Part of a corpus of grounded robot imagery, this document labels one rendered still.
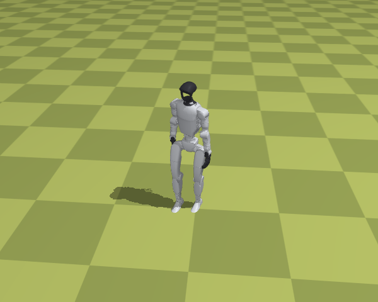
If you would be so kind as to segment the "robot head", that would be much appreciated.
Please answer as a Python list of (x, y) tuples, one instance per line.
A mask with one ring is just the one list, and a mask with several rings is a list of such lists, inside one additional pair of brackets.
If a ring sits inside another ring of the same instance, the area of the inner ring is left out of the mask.
[[(197, 86), (193, 82), (185, 82), (181, 87), (181, 98), (184, 100), (183, 104), (185, 106), (192, 106), (193, 104), (189, 104), (193, 102), (194, 104), (197, 103), (196, 101), (193, 100), (192, 94), (196, 91)], [(190, 96), (183, 96), (183, 93), (189, 94)]]

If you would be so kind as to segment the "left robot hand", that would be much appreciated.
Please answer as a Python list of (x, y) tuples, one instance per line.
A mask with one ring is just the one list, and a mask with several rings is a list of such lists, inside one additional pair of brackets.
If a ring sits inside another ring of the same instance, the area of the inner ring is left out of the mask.
[(202, 169), (205, 169), (205, 168), (208, 166), (208, 164), (210, 163), (210, 157), (211, 157), (211, 154), (209, 155), (208, 152), (205, 152), (204, 157), (205, 157), (205, 163), (204, 163), (204, 165), (202, 166)]

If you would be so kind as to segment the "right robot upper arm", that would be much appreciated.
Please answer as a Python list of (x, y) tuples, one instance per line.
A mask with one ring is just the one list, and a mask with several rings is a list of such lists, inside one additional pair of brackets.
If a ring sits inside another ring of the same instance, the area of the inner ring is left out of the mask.
[(178, 120), (177, 120), (177, 114), (176, 114), (176, 104), (177, 102), (179, 101), (180, 99), (176, 98), (174, 100), (172, 100), (172, 102), (170, 102), (170, 106), (171, 106), (171, 114), (173, 115), (170, 119), (170, 123), (174, 124), (174, 125), (178, 125)]

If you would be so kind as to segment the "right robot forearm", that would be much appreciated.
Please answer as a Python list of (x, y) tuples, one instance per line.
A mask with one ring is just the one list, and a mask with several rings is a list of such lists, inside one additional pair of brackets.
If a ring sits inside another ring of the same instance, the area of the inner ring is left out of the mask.
[(172, 123), (170, 123), (170, 136), (169, 136), (169, 139), (171, 139), (171, 137), (174, 137), (176, 139), (176, 133), (177, 133), (177, 127), (178, 125), (174, 125)]

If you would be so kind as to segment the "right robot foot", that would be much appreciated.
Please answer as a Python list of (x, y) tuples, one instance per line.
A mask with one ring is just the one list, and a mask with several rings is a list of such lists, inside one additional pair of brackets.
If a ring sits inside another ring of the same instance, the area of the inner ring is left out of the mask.
[(181, 206), (182, 206), (183, 203), (184, 203), (183, 198), (181, 198), (181, 202), (180, 203), (179, 203), (179, 200), (178, 200), (178, 202), (176, 202), (175, 205), (173, 206), (171, 212), (177, 213), (180, 210), (180, 208), (181, 208)]

